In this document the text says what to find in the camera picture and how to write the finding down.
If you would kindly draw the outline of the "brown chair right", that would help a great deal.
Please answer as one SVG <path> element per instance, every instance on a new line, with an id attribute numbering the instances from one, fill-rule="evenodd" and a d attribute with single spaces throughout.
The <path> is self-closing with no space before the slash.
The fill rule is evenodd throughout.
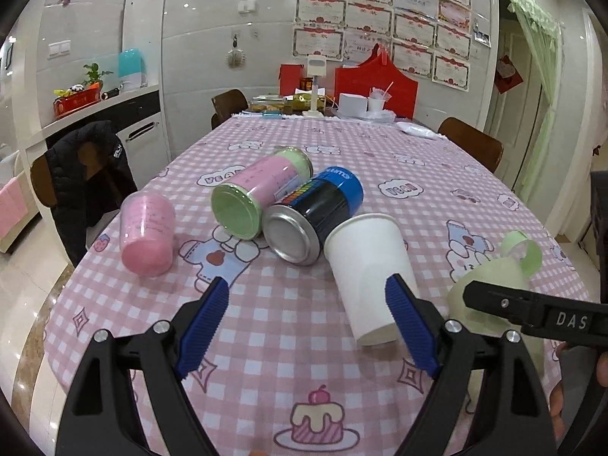
<path id="1" fill-rule="evenodd" d="M 495 173 L 498 169 L 504 152 L 499 140 L 455 117 L 444 119 L 438 133 L 470 154 L 488 171 Z"/>

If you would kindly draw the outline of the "small red box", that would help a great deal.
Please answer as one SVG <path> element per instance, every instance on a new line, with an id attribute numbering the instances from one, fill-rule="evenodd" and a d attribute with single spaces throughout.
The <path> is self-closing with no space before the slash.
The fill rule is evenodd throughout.
<path id="1" fill-rule="evenodd" d="M 300 80 L 304 74 L 302 64 L 281 64 L 279 67 L 279 94 L 291 96 L 299 87 Z"/>

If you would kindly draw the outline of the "clear cup with straw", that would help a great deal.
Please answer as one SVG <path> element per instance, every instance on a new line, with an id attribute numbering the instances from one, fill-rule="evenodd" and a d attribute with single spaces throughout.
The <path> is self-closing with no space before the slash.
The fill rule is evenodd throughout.
<path id="1" fill-rule="evenodd" d="M 370 112 L 379 112 L 385 108 L 385 104 L 392 98 L 390 91 L 393 82 L 387 85 L 384 89 L 380 87 L 371 87 L 368 96 L 368 110 Z"/>

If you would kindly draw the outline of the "green door curtain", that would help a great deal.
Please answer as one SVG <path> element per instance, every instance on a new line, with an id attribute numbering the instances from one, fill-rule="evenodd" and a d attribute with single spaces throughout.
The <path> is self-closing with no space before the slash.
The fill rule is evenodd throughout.
<path id="1" fill-rule="evenodd" d="M 532 69 L 537 72 L 538 87 L 532 104 L 534 119 L 529 121 L 531 132 L 512 189 L 526 201 L 537 179 L 546 151 L 559 97 L 559 77 L 563 62 L 562 26 L 556 17 L 536 0 L 509 0 L 531 54 Z"/>

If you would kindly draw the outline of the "pink plastic cup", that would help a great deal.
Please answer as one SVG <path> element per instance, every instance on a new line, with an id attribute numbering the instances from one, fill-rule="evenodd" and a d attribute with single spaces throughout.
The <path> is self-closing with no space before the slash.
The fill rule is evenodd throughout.
<path id="1" fill-rule="evenodd" d="M 167 272 L 173 263 L 175 210 L 172 203 L 149 190 L 132 193 L 120 208 L 120 259 L 140 277 Z"/>

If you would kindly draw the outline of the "white folded cloth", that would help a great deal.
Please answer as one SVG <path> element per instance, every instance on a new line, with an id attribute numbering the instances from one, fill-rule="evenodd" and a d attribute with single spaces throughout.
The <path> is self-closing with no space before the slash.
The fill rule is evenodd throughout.
<path id="1" fill-rule="evenodd" d="M 427 127 L 420 126 L 414 122 L 397 122 L 396 126 L 402 133 L 409 136 L 423 138 L 427 140 L 445 139 L 444 135 L 434 132 Z"/>

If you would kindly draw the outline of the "wall switch plate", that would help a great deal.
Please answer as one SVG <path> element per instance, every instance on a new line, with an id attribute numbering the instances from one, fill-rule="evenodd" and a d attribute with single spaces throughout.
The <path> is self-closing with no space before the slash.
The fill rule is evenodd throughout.
<path id="1" fill-rule="evenodd" d="M 59 42 L 50 43 L 48 45 L 47 57 L 48 59 L 55 59 L 61 55 L 69 55 L 71 52 L 71 41 L 63 40 Z"/>

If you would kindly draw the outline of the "white paper cup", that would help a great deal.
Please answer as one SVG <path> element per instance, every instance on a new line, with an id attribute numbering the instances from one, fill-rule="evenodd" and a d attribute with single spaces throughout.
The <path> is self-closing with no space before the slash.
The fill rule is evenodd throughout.
<path id="1" fill-rule="evenodd" d="M 420 294 L 395 218 L 367 213 L 347 219 L 328 235 L 324 255 L 356 344 L 369 347 L 395 341 L 398 327 L 386 305 L 386 280 L 399 274 L 415 295 Z"/>

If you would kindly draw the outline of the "brown chair far left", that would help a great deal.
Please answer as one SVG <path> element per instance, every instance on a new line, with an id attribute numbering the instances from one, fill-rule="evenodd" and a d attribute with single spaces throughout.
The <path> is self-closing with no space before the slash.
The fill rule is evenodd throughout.
<path id="1" fill-rule="evenodd" d="M 221 93 L 211 98 L 211 103 L 214 107 L 213 116 L 211 116 L 211 129 L 216 129 L 233 114 L 240 113 L 249 108 L 242 91 L 232 89 Z"/>

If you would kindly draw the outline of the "white sideboard cabinet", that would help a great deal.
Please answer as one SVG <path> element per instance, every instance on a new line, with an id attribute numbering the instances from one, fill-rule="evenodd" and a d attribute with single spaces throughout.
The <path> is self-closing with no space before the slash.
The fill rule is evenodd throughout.
<path id="1" fill-rule="evenodd" d="M 119 209 L 170 163 L 160 93 L 144 87 L 78 110 L 41 130 L 26 150 L 43 219 L 57 228 L 73 209 L 93 218 Z"/>

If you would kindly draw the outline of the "white door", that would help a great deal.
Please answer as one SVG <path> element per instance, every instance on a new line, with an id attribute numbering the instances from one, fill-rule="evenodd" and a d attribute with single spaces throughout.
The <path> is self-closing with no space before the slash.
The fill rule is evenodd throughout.
<path id="1" fill-rule="evenodd" d="M 513 180 L 526 150 L 527 134 L 531 132 L 529 121 L 535 116 L 532 102 L 539 85 L 517 20 L 500 20 L 498 60 L 504 55 L 508 55 L 524 82 L 505 94 L 494 87 L 485 132 L 503 144 L 502 161 L 495 176 L 513 190 Z"/>

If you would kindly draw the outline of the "red planter with plant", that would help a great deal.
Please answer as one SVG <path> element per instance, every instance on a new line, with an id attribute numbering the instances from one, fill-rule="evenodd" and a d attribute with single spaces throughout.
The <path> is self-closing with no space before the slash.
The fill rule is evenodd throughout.
<path id="1" fill-rule="evenodd" d="M 98 63 L 84 64 L 85 77 L 82 82 L 68 89 L 54 91 L 55 99 L 52 110 L 55 119 L 62 119 L 69 114 L 101 101 L 103 78 L 112 71 L 102 70 Z"/>

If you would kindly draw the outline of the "black jacket on chair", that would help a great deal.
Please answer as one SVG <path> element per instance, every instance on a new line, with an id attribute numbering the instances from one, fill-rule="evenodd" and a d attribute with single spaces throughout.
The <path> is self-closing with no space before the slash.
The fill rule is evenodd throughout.
<path id="1" fill-rule="evenodd" d="M 55 228 L 77 266 L 87 253 L 87 229 L 120 209 L 136 192 L 127 154 L 112 122 L 100 120 L 66 134 L 45 153 L 57 203 Z"/>

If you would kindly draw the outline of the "white desk lamp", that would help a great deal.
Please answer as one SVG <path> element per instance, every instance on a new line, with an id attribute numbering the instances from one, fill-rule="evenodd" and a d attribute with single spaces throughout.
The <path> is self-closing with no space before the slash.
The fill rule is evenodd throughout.
<path id="1" fill-rule="evenodd" d="M 309 109 L 303 112 L 304 117 L 317 119 L 323 114 L 317 109 L 318 105 L 318 84 L 320 79 L 327 74 L 327 58 L 324 55 L 308 55 L 306 60 L 307 75 L 312 78 L 312 89 L 310 93 Z"/>

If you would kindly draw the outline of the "pale green plastic cup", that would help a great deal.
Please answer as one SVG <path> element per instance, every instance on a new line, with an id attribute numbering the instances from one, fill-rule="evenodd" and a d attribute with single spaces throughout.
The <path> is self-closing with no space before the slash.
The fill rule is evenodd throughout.
<path id="1" fill-rule="evenodd" d="M 453 254 L 448 259 L 453 287 L 447 295 L 449 318 L 458 320 L 473 334 L 500 338 L 507 329 L 521 331 L 502 316 L 492 312 L 511 309 L 511 299 L 499 291 L 505 288 L 528 290 L 527 277 L 512 257 L 488 260 L 483 254 L 471 257 Z"/>

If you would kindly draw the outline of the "white square box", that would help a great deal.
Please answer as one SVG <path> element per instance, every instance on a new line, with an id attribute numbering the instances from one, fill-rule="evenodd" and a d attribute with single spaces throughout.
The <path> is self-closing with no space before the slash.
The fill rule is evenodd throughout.
<path id="1" fill-rule="evenodd" d="M 368 98 L 361 95 L 341 93 L 337 114 L 344 117 L 364 117 L 367 113 Z"/>

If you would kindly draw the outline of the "teal humidifier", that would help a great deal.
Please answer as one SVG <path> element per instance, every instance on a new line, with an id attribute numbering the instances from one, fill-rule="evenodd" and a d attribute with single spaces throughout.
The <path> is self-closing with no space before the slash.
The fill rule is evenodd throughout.
<path id="1" fill-rule="evenodd" d="M 147 84 L 143 55 L 137 48 L 125 49 L 119 55 L 120 87 L 123 91 L 133 91 Z"/>

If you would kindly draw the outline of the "brown chair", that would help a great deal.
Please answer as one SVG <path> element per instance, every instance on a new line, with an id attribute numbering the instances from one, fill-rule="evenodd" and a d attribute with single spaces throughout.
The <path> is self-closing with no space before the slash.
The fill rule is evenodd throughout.
<path id="1" fill-rule="evenodd" d="M 498 169 L 504 152 L 499 140 L 455 117 L 444 119 L 438 133 L 470 154 L 488 171 L 495 173 Z"/>
<path id="2" fill-rule="evenodd" d="M 211 98 L 211 103 L 214 107 L 213 116 L 211 116 L 211 129 L 216 129 L 233 114 L 240 113 L 249 108 L 242 91 L 232 89 L 221 93 Z"/>

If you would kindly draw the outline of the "red diamond door decoration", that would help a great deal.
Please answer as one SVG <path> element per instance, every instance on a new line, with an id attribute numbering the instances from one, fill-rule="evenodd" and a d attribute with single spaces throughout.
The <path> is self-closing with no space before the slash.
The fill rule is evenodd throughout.
<path id="1" fill-rule="evenodd" d="M 504 57 L 498 60 L 495 72 L 495 87 L 500 94 L 505 94 L 523 82 L 524 79 L 521 77 L 521 74 L 519 74 L 508 55 L 504 55 Z"/>

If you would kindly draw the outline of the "small clear green cup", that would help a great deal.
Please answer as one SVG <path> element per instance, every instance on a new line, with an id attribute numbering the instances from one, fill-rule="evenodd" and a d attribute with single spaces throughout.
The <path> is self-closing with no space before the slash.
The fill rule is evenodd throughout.
<path id="1" fill-rule="evenodd" d="M 515 230 L 507 233 L 500 244 L 501 257 L 515 260 L 521 273 L 530 278 L 542 267 L 542 250 L 535 240 L 523 231 Z"/>

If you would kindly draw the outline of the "black and blue can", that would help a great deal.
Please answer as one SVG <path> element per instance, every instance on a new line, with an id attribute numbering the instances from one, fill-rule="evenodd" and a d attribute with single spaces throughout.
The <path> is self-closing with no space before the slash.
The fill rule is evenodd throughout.
<path id="1" fill-rule="evenodd" d="M 359 178 L 332 166 L 264 210 L 262 230 L 269 247 L 299 266 L 317 261 L 328 235 L 356 214 L 364 200 Z"/>

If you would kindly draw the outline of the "red gift bag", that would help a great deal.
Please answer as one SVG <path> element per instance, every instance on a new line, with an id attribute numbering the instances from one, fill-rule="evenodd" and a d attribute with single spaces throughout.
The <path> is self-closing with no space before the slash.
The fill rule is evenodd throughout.
<path id="1" fill-rule="evenodd" d="M 418 82 L 406 76 L 393 63 L 388 50 L 379 43 L 371 55 L 355 67 L 340 67 L 334 72 L 334 95 L 354 94 L 367 96 L 379 89 L 391 96 L 385 106 L 399 117 L 413 119 Z"/>

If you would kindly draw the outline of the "pink and green can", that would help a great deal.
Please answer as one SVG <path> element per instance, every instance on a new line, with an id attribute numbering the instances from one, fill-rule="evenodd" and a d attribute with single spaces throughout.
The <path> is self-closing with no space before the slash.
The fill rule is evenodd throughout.
<path id="1" fill-rule="evenodd" d="M 313 165 L 304 151 L 294 146 L 278 149 L 215 187 L 210 197 L 212 213 L 229 235 L 255 239 L 261 232 L 263 212 L 312 175 Z"/>

